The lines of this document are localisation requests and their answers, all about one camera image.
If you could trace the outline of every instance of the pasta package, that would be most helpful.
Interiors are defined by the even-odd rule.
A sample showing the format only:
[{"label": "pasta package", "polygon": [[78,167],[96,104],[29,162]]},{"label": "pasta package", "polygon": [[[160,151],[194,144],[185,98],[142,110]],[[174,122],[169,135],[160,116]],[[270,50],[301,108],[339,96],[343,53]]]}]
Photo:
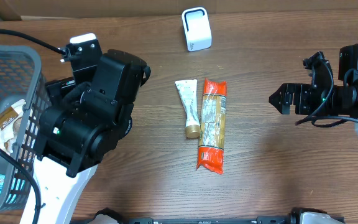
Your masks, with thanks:
[{"label": "pasta package", "polygon": [[205,79],[197,169],[202,165],[213,172],[223,174],[226,95],[226,81],[216,83]]}]

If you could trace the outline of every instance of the plastic basket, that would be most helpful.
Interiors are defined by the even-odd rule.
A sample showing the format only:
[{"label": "plastic basket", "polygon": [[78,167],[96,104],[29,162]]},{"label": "plastic basket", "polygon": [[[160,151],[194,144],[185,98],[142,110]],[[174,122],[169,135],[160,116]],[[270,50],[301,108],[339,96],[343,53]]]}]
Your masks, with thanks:
[{"label": "plastic basket", "polygon": [[[32,48],[0,45],[0,113],[20,99],[25,99],[26,104],[11,157],[32,172],[38,120],[50,105],[41,60]],[[31,188],[27,179],[1,157],[0,175],[4,175],[0,211],[23,209]]]}]

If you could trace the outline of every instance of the white device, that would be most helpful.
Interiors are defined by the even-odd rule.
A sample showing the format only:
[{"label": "white device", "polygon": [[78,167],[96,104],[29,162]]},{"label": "white device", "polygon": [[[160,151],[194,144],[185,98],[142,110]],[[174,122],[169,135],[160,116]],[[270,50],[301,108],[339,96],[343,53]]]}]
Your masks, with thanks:
[{"label": "white device", "polygon": [[212,45],[212,34],[208,14],[203,7],[184,10],[181,14],[185,30],[187,50],[207,49]]}]

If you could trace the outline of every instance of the tube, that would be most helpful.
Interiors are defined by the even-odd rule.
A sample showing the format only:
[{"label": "tube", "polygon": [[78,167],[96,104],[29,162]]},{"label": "tube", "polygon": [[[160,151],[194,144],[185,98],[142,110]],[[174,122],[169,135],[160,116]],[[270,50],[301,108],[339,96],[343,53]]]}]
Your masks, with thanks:
[{"label": "tube", "polygon": [[180,80],[175,82],[181,102],[186,111],[186,137],[198,138],[200,136],[200,121],[197,115],[197,79]]}]

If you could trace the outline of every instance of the tube cap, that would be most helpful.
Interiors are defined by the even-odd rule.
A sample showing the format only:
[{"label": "tube cap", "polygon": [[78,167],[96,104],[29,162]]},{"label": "tube cap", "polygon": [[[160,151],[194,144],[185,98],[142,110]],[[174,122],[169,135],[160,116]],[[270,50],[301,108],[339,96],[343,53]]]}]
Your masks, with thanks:
[{"label": "tube cap", "polygon": [[197,124],[189,125],[186,127],[186,137],[198,138],[200,136],[201,128]]}]

